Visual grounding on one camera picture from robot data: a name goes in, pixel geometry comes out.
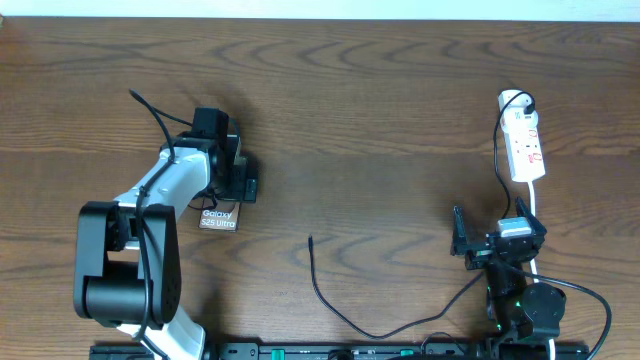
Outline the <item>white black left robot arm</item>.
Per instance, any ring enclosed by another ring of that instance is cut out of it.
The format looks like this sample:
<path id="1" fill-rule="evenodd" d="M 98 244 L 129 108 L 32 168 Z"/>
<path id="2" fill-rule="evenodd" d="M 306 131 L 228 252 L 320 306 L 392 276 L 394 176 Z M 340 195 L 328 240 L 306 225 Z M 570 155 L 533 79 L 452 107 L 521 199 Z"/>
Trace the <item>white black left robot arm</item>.
<path id="1" fill-rule="evenodd" d="M 94 345 L 90 358 L 218 358 L 217 345 L 180 304 L 177 222 L 200 196 L 255 201 L 257 181 L 247 174 L 240 145 L 236 135 L 183 133 L 129 191 L 81 208 L 74 309 L 133 340 L 130 345 Z"/>

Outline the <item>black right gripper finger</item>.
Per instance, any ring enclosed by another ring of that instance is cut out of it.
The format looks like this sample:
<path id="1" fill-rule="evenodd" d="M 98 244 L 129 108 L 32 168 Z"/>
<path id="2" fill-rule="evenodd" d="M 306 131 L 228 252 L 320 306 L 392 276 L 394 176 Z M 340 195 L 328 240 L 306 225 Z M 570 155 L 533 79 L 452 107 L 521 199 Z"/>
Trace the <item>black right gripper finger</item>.
<path id="1" fill-rule="evenodd" d="M 467 244 L 466 226 L 464 223 L 463 208 L 455 206 L 453 208 L 454 229 L 452 235 L 452 245 L 460 246 Z"/>
<path id="2" fill-rule="evenodd" d="M 521 197 L 515 199 L 516 212 L 519 217 L 524 217 L 532 230 L 533 235 L 545 235 L 546 228 L 540 223 Z"/>

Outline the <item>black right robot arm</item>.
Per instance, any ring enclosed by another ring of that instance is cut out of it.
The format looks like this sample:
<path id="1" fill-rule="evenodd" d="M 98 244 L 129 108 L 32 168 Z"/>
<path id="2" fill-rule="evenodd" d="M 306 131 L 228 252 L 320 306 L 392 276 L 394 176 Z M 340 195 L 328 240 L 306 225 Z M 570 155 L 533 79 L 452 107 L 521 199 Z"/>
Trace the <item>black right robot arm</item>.
<path id="1" fill-rule="evenodd" d="M 541 249 L 546 228 L 521 198 L 516 199 L 517 215 L 500 220 L 497 230 L 474 240 L 464 222 L 463 208 L 453 209 L 450 253 L 465 258 L 468 270 L 482 270 L 488 281 L 488 312 L 499 334 L 492 345 L 546 344 L 560 334 L 566 295 L 543 282 L 529 283 L 522 265 L 533 260 Z"/>

